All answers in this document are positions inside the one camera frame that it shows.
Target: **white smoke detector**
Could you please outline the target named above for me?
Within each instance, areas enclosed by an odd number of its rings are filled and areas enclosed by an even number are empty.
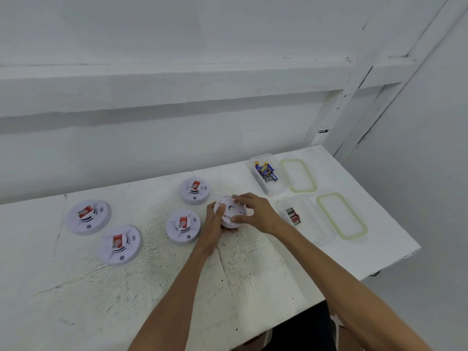
[[[171,214],[166,222],[166,233],[176,244],[188,244],[200,234],[201,221],[195,212],[181,209]]]
[[[99,257],[109,265],[124,265],[138,256],[142,245],[143,237],[137,228],[118,226],[102,237]]]
[[[70,209],[65,217],[65,227],[78,235],[90,235],[104,228],[110,216],[110,206],[106,202],[90,199]]]
[[[208,199],[211,188],[200,177],[189,177],[182,182],[179,188],[182,200],[188,205],[200,205]]]
[[[234,198],[232,198],[231,196],[225,195],[214,205],[214,212],[216,212],[219,205],[222,203],[226,205],[226,210],[224,211],[223,218],[221,219],[221,225],[229,229],[240,227],[242,223],[232,223],[231,217],[235,215],[246,215],[247,210],[245,209],[245,206],[234,202]]]

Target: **white table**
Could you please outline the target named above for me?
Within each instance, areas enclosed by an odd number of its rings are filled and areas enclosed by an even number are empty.
[[[419,249],[324,148],[292,153],[312,167],[320,187],[352,199],[364,216],[365,239],[337,236],[322,247],[355,277],[361,280]],[[238,162],[0,206],[0,349],[126,350],[193,248],[171,243],[165,233],[170,212],[186,207],[177,189],[192,175],[211,184],[209,202],[221,195],[263,195]],[[112,208],[107,227],[132,224],[141,230],[143,249],[128,265],[110,267],[99,260],[96,247],[105,229],[91,236],[64,229],[64,214],[94,198]],[[204,219],[206,205],[193,210]],[[203,268],[187,349],[231,349],[323,299],[275,238],[242,226],[222,236]]]

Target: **person's right arm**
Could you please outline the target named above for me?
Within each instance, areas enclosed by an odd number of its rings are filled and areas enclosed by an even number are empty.
[[[231,220],[250,224],[282,242],[366,350],[430,350],[378,296],[281,219],[267,199],[252,193],[233,198],[254,214]]]

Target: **black pants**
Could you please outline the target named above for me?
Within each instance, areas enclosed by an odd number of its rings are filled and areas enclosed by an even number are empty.
[[[263,349],[336,351],[335,325],[323,301],[273,328],[272,340]]]

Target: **person's left arm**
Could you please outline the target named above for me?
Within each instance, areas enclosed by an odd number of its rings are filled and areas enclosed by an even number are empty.
[[[185,350],[196,286],[203,265],[216,249],[221,236],[224,211],[225,205],[220,205],[216,214],[214,203],[207,206],[205,224],[189,259],[138,331],[128,351]]]

